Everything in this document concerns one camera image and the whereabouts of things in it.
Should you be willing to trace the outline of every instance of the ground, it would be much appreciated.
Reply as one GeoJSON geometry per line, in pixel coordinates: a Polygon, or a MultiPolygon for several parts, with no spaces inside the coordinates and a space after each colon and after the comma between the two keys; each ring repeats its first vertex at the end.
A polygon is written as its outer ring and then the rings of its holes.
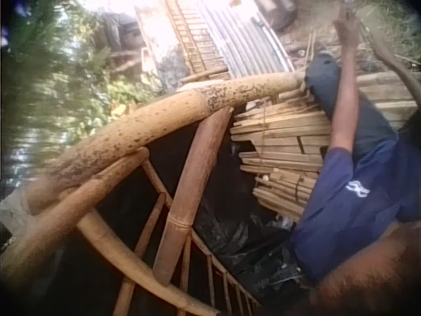
{"type": "MultiPolygon", "coordinates": [[[[298,15],[294,23],[279,34],[285,46],[307,46],[309,37],[315,34],[316,43],[325,45],[335,56],[340,54],[332,20],[337,15],[337,0],[297,0],[298,15]]],[[[377,25],[384,38],[399,59],[411,70],[421,67],[421,23],[408,8],[394,0],[355,0],[359,14],[367,16],[371,24],[377,25]]],[[[305,51],[291,53],[297,69],[305,65],[305,51]]],[[[307,64],[312,53],[309,49],[307,64]]],[[[361,72],[387,70],[371,52],[369,45],[361,38],[359,45],[359,67],[361,72]]]]}

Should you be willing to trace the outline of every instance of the bamboo slat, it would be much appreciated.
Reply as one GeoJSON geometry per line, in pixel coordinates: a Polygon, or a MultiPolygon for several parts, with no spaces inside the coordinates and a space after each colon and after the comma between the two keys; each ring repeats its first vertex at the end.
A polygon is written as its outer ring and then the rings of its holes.
{"type": "Polygon", "coordinates": [[[47,166],[45,174],[27,183],[25,191],[31,212],[36,214],[65,189],[80,185],[119,158],[163,135],[223,107],[235,107],[297,86],[299,81],[293,73],[250,76],[176,93],[140,107],[65,151],[47,166]]]}
{"type": "Polygon", "coordinates": [[[241,293],[239,291],[238,286],[235,287],[235,294],[237,295],[237,303],[238,303],[238,306],[239,306],[239,314],[241,316],[244,316],[243,302],[241,301],[241,293]]]}
{"type": "Polygon", "coordinates": [[[215,307],[215,287],[213,283],[213,270],[212,270],[212,256],[206,256],[206,262],[208,267],[208,282],[209,282],[209,296],[210,296],[210,304],[212,307],[215,307]]]}
{"type": "Polygon", "coordinates": [[[194,315],[215,316],[218,313],[175,286],[165,287],[155,280],[152,270],[118,239],[96,211],[85,215],[78,228],[106,260],[150,293],[194,315]]]}
{"type": "Polygon", "coordinates": [[[1,277],[18,290],[57,248],[76,223],[149,156],[147,148],[123,157],[93,176],[55,206],[37,215],[2,254],[1,277]]]}
{"type": "Polygon", "coordinates": [[[259,159],[259,158],[243,158],[242,160],[243,160],[243,163],[246,165],[273,167],[273,168],[281,168],[281,169],[319,171],[322,168],[322,163],[301,163],[301,162],[296,162],[296,161],[259,159]]]}
{"type": "Polygon", "coordinates": [[[228,311],[228,314],[232,315],[232,306],[231,306],[230,293],[228,292],[228,279],[226,276],[226,272],[222,273],[222,278],[224,281],[224,295],[225,295],[226,309],[228,311]]]}
{"type": "MultiPolygon", "coordinates": [[[[149,218],[147,219],[145,227],[143,227],[142,233],[140,234],[139,240],[137,241],[137,244],[134,248],[134,254],[139,258],[142,258],[146,251],[147,245],[152,236],[153,229],[157,224],[162,207],[164,206],[165,198],[165,193],[159,194],[158,200],[155,203],[149,218]]],[[[135,285],[135,282],[130,280],[128,277],[125,276],[123,278],[112,316],[127,316],[135,285]]]]}
{"type": "MultiPolygon", "coordinates": [[[[187,293],[189,289],[190,252],[191,252],[191,237],[187,236],[186,242],[184,244],[182,274],[180,277],[180,289],[183,290],[185,293],[187,293]]],[[[177,315],[186,316],[186,312],[183,309],[178,309],[177,315]]]]}

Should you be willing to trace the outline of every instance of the man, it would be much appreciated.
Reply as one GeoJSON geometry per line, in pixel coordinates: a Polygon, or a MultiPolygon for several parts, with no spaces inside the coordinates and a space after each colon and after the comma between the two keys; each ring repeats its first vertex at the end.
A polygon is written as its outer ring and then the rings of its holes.
{"type": "Polygon", "coordinates": [[[415,221],[420,213],[420,151],[358,93],[353,14],[341,8],[334,25],[342,69],[322,52],[306,73],[332,122],[330,144],[291,237],[297,262],[314,284],[378,240],[395,219],[415,221]]]}

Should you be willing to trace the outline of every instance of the bamboo strip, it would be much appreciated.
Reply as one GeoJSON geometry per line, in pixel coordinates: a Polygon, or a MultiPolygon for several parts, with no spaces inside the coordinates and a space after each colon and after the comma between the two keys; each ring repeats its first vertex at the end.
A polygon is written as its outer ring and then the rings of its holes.
{"type": "Polygon", "coordinates": [[[266,191],[262,187],[254,188],[253,194],[255,196],[257,196],[258,198],[266,199],[266,200],[268,200],[272,203],[275,203],[275,204],[287,209],[288,211],[293,212],[294,214],[296,214],[298,216],[301,216],[304,212],[304,209],[301,206],[299,206],[299,205],[297,205],[297,204],[295,204],[291,201],[288,201],[288,200],[286,200],[282,197],[279,197],[272,192],[266,191]]]}
{"type": "Polygon", "coordinates": [[[266,119],[252,120],[244,122],[241,126],[230,129],[232,135],[257,132],[262,129],[273,130],[278,128],[293,128],[301,126],[319,126],[327,124],[329,120],[323,111],[294,114],[294,115],[278,115],[266,119]]]}
{"type": "Polygon", "coordinates": [[[106,260],[150,293],[188,313],[204,316],[215,316],[218,313],[175,286],[165,287],[157,282],[152,270],[118,239],[95,210],[85,215],[78,223],[78,228],[106,260]]]}
{"type": "Polygon", "coordinates": [[[212,307],[215,307],[215,287],[213,284],[213,270],[212,270],[212,256],[206,256],[206,262],[208,266],[208,282],[209,282],[209,296],[210,296],[210,304],[212,307]]]}
{"type": "Polygon", "coordinates": [[[264,74],[176,93],[140,107],[65,151],[47,166],[45,174],[27,183],[25,191],[31,212],[36,214],[65,189],[80,185],[119,158],[163,135],[223,107],[235,107],[298,86],[294,73],[264,74]]]}
{"type": "MultiPolygon", "coordinates": [[[[153,229],[157,224],[159,215],[162,211],[162,207],[165,202],[165,194],[160,193],[157,202],[155,203],[152,212],[147,219],[145,227],[143,227],[142,233],[140,234],[139,240],[137,241],[136,247],[134,248],[134,254],[139,258],[143,257],[146,251],[146,247],[151,239],[153,229]]],[[[130,280],[128,277],[124,277],[120,292],[118,293],[116,305],[112,316],[127,316],[132,301],[133,292],[135,288],[135,282],[130,280]]]]}
{"type": "Polygon", "coordinates": [[[281,138],[290,136],[306,136],[306,135],[328,135],[330,132],[330,125],[315,125],[315,126],[298,126],[289,128],[277,128],[274,130],[265,130],[263,132],[231,135],[233,142],[244,142],[246,140],[257,140],[265,138],[281,138]]]}
{"type": "Polygon", "coordinates": [[[224,280],[224,295],[225,295],[225,303],[226,303],[227,312],[229,315],[232,315],[232,306],[231,306],[230,293],[228,292],[228,279],[226,276],[226,272],[222,274],[222,278],[224,280]]]}
{"type": "Polygon", "coordinates": [[[189,82],[197,81],[198,79],[209,77],[210,75],[213,75],[213,74],[220,74],[220,73],[227,72],[227,71],[228,71],[227,66],[215,67],[213,69],[202,71],[202,72],[199,72],[197,74],[192,74],[191,76],[182,78],[182,79],[180,79],[180,82],[182,84],[187,84],[189,82]]]}
{"type": "Polygon", "coordinates": [[[243,302],[241,301],[241,293],[239,291],[238,285],[235,287],[235,294],[237,294],[237,303],[239,306],[239,314],[244,316],[243,302]]]}
{"type": "Polygon", "coordinates": [[[320,155],[305,155],[298,153],[272,153],[270,151],[263,151],[260,154],[256,151],[245,151],[239,153],[240,158],[263,158],[272,160],[296,161],[301,163],[316,163],[322,164],[323,159],[320,155]]]}
{"type": "MultiPolygon", "coordinates": [[[[191,252],[191,237],[187,236],[186,242],[184,244],[182,275],[180,277],[180,289],[183,290],[187,294],[188,294],[188,289],[189,289],[190,252],[191,252]]],[[[178,309],[177,315],[186,316],[186,312],[183,309],[178,309]]]]}
{"type": "MultiPolygon", "coordinates": [[[[145,173],[146,173],[147,177],[151,181],[151,183],[152,183],[153,187],[156,189],[156,191],[157,192],[165,193],[165,195],[166,195],[165,205],[167,206],[167,208],[170,209],[171,206],[172,206],[172,198],[171,198],[170,194],[168,193],[168,191],[166,190],[164,184],[160,180],[157,172],[153,168],[153,165],[151,164],[151,162],[149,160],[146,160],[142,164],[142,167],[145,170],[145,173]]],[[[211,250],[205,245],[205,243],[202,241],[202,239],[199,237],[199,235],[193,229],[191,230],[191,240],[196,244],[196,246],[206,256],[210,256],[212,258],[212,263],[215,266],[215,268],[217,268],[222,273],[223,272],[226,272],[227,273],[227,276],[228,276],[228,280],[232,284],[238,284],[239,287],[240,287],[240,290],[247,297],[249,297],[256,304],[259,304],[258,301],[254,297],[252,297],[252,295],[250,293],[248,293],[248,291],[246,291],[246,289],[244,289],[244,287],[242,287],[242,285],[228,272],[228,270],[225,269],[225,267],[223,266],[223,264],[221,264],[221,262],[219,262],[219,260],[214,256],[214,254],[211,252],[211,250]]]]}
{"type": "Polygon", "coordinates": [[[298,223],[300,219],[299,216],[297,216],[296,214],[293,214],[292,212],[286,211],[285,209],[281,208],[279,205],[275,205],[261,198],[257,198],[257,201],[260,203],[261,206],[281,215],[282,217],[288,217],[289,219],[292,219],[296,223],[298,223]]]}
{"type": "Polygon", "coordinates": [[[269,176],[270,179],[278,181],[283,180],[287,181],[293,184],[296,184],[298,181],[302,186],[305,186],[306,188],[313,189],[314,185],[316,184],[316,181],[314,179],[311,179],[306,176],[301,176],[300,174],[287,171],[287,170],[280,170],[275,169],[273,173],[269,176]]]}
{"type": "Polygon", "coordinates": [[[57,248],[76,223],[149,156],[143,147],[93,176],[58,204],[37,215],[2,254],[1,277],[11,290],[29,282],[32,273],[57,248]]]}
{"type": "Polygon", "coordinates": [[[295,161],[272,160],[272,159],[259,159],[259,158],[243,158],[243,163],[246,165],[274,167],[282,169],[298,169],[301,171],[319,171],[321,170],[322,163],[300,163],[295,161]]]}
{"type": "Polygon", "coordinates": [[[249,301],[249,298],[247,296],[245,298],[245,303],[247,304],[247,310],[249,312],[249,316],[253,316],[253,314],[251,313],[250,301],[249,301]]]}

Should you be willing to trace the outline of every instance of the person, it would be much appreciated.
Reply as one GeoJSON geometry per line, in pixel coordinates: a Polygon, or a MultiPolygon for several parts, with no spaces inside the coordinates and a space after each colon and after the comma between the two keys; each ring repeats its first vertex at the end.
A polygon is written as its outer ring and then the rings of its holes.
{"type": "MultiPolygon", "coordinates": [[[[289,247],[314,287],[287,314],[418,315],[420,143],[409,125],[394,131],[359,93],[354,14],[341,7],[334,26],[342,67],[322,51],[305,78],[331,121],[330,144],[289,247]],[[406,224],[388,230],[396,220],[406,224]]],[[[375,54],[397,72],[421,108],[421,85],[381,40],[373,42],[375,54]]],[[[419,110],[413,118],[419,119],[419,110]]],[[[269,310],[259,315],[280,314],[273,306],[269,310]]]]}

